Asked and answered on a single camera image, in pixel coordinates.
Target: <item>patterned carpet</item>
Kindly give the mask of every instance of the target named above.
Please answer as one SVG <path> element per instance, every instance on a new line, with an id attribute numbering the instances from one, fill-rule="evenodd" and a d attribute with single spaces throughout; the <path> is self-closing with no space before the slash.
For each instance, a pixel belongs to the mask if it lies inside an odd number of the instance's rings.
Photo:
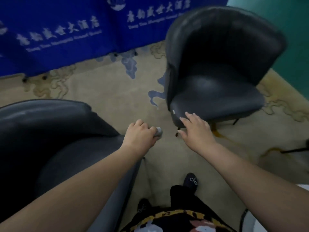
<path id="1" fill-rule="evenodd" d="M 245 206 L 221 176 L 175 137 L 164 95 L 165 43 L 158 42 L 118 57 L 108 55 L 52 70 L 30 78 L 0 80 L 0 106 L 34 98 L 83 101 L 120 133 L 141 118 L 163 129 L 164 136 L 146 155 L 137 176 L 121 226 L 129 222 L 141 198 L 169 205 L 169 189 L 188 172 L 199 179 L 197 195 L 227 224 L 238 230 Z M 302 148 L 309 138 L 309 102 L 275 71 L 257 86 L 267 104 L 250 117 L 216 124 L 218 142 L 241 157 L 293 183 L 309 183 L 309 153 L 280 154 Z"/>

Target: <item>person's left hand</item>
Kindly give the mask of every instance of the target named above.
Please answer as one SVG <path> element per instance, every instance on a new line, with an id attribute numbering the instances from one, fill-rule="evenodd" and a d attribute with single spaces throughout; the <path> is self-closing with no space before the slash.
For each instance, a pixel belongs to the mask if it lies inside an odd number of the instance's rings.
<path id="1" fill-rule="evenodd" d="M 149 128 L 144 121 L 137 120 L 129 125 L 121 148 L 130 148 L 140 156 L 144 156 L 156 143 L 156 127 Z"/>

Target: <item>black leather chair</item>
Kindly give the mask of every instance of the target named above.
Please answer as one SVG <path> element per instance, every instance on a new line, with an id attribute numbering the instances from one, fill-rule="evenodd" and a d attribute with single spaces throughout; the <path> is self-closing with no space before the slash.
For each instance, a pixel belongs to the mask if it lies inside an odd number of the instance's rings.
<path id="1" fill-rule="evenodd" d="M 117 150 L 113 127 L 82 102 L 30 100 L 0 108 L 0 222 Z M 140 162 L 121 180 L 88 231 L 114 231 Z"/>
<path id="2" fill-rule="evenodd" d="M 239 119 L 265 103 L 256 85 L 287 46 L 267 20 L 239 8 L 203 7 L 166 35 L 166 102 L 174 124 L 196 113 L 212 123 Z"/>

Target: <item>hand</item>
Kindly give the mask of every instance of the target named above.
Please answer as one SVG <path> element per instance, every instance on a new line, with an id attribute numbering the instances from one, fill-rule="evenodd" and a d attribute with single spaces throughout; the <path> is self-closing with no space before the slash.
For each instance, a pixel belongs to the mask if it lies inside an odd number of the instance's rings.
<path id="1" fill-rule="evenodd" d="M 144 121 L 137 120 L 129 125 L 121 147 L 130 148 L 138 155 L 144 156 L 156 143 L 157 137 L 154 137 L 156 132 L 156 127 L 149 128 Z"/>
<path id="2" fill-rule="evenodd" d="M 195 113 L 189 114 L 186 112 L 185 114 L 188 119 L 180 117 L 180 120 L 186 126 L 187 133 L 182 130 L 178 130 L 178 133 L 191 150 L 200 155 L 209 147 L 217 144 L 206 121 L 202 120 Z"/>

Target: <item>sneaker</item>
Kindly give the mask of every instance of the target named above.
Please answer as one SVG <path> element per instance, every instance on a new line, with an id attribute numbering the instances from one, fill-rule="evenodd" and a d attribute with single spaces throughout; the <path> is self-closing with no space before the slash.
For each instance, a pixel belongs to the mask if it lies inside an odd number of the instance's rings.
<path id="1" fill-rule="evenodd" d="M 184 179 L 183 186 L 189 187 L 193 193 L 195 193 L 197 189 L 197 178 L 193 173 L 188 173 L 186 178 Z"/>
<path id="2" fill-rule="evenodd" d="M 137 212 L 141 213 L 143 211 L 149 210 L 152 207 L 148 199 L 141 199 L 137 205 Z"/>

